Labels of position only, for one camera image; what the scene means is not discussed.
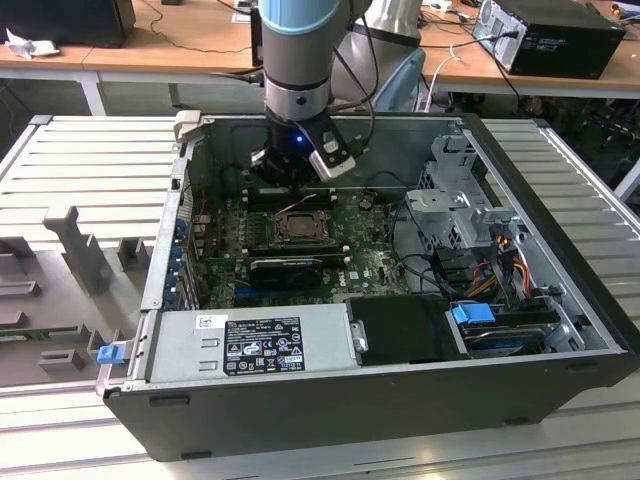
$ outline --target table surface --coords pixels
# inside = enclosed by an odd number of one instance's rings
[[[63,46],[62,55],[32,61],[22,60],[2,49],[0,67],[162,73],[208,73],[251,67],[250,28],[246,24],[232,23],[233,12],[223,5],[213,0],[186,0],[181,6],[161,5],[160,0],[133,0],[133,3],[137,22],[123,48]],[[603,13],[610,8],[610,3],[604,0],[593,0],[593,3]],[[456,7],[477,13],[463,5]],[[443,18],[457,21],[451,14]],[[165,37],[151,31],[154,21],[155,30]],[[429,24],[421,32],[423,45],[448,46],[472,39],[455,25]],[[177,45],[208,51],[177,48],[167,38]],[[424,73],[431,78],[440,62],[449,56],[449,50],[426,48],[426,51]],[[495,62],[480,45],[460,47],[456,53],[462,61],[448,62],[439,74],[439,83],[504,86]],[[623,41],[600,80],[519,76],[510,79],[515,86],[638,90],[640,41]]]

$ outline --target motherboard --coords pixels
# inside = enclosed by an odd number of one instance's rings
[[[409,293],[390,249],[389,208],[361,190],[246,194],[216,205],[196,237],[201,303],[266,307]]]

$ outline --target open computer chassis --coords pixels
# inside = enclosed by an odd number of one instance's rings
[[[501,146],[530,122],[381,116],[356,170],[299,192],[249,173],[262,116],[182,134],[127,378],[99,377],[153,458],[537,423],[640,365],[640,333]]]

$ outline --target metal table leg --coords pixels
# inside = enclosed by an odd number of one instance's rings
[[[171,98],[172,107],[182,108],[182,100],[180,100],[180,90],[178,90],[177,83],[169,84],[169,97]]]
[[[633,166],[627,176],[622,179],[620,185],[615,189],[615,194],[620,200],[626,201],[640,185],[640,159]]]
[[[104,106],[104,91],[98,74],[96,72],[81,72],[78,74],[78,81],[82,85],[82,91],[91,115],[105,116],[107,113]]]

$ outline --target power supply label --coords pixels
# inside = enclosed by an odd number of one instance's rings
[[[228,321],[223,371],[229,376],[304,370],[300,317]]]

